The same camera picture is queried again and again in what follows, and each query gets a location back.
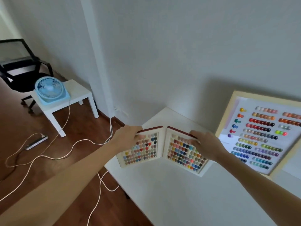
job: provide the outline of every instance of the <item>nail color swatch book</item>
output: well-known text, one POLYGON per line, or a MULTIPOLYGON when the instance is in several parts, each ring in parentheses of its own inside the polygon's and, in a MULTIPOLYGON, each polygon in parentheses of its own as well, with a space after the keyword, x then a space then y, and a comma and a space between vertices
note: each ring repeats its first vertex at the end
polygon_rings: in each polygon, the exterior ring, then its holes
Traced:
POLYGON ((212 164, 195 148, 188 144, 189 139, 196 138, 189 133, 168 126, 142 130, 138 134, 145 135, 131 149, 121 152, 117 159, 122 168, 146 161, 164 158, 191 173, 202 176, 212 164))
POLYGON ((234 91, 216 132, 228 152, 267 177, 300 146, 301 103, 234 91))

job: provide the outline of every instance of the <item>person's left arm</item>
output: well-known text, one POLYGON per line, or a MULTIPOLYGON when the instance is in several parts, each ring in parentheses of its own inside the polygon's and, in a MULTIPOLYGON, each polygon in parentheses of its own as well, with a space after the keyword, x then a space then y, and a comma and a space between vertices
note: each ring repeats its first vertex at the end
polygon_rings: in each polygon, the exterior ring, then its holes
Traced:
POLYGON ((124 126, 107 144, 31 191, 0 216, 0 225, 51 226, 98 171, 116 154, 144 136, 141 126, 124 126))

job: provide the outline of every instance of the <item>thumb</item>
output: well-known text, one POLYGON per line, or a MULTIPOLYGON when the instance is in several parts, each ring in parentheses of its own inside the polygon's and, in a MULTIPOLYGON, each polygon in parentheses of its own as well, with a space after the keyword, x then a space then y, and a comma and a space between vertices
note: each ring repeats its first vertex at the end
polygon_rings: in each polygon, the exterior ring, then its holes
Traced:
POLYGON ((198 150, 201 148, 201 144, 197 140, 188 140, 188 143, 195 146, 198 150))
POLYGON ((145 139, 144 135, 137 135, 137 136, 134 137, 135 142, 137 142, 139 140, 143 140, 143 139, 145 139))

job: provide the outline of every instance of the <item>fan grille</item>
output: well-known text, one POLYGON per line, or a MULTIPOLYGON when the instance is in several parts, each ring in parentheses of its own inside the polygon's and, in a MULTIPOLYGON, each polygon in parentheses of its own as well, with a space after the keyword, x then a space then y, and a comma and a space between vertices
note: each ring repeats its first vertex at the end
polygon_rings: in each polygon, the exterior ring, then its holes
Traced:
POLYGON ((62 95, 64 86, 61 81, 54 77, 43 77, 37 80, 36 90, 41 97, 55 99, 62 95))

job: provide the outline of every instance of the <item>person's left hand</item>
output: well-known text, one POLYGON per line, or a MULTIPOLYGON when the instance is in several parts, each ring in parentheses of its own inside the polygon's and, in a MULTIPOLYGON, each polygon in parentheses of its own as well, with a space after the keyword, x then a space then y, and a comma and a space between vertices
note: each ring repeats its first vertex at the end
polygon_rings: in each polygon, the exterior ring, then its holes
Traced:
POLYGON ((144 135, 137 135, 137 132, 141 131, 141 126, 129 126, 125 125, 118 129, 113 138, 111 139, 111 143, 113 143, 116 150, 119 152, 123 152, 132 148, 137 141, 145 138, 144 135))

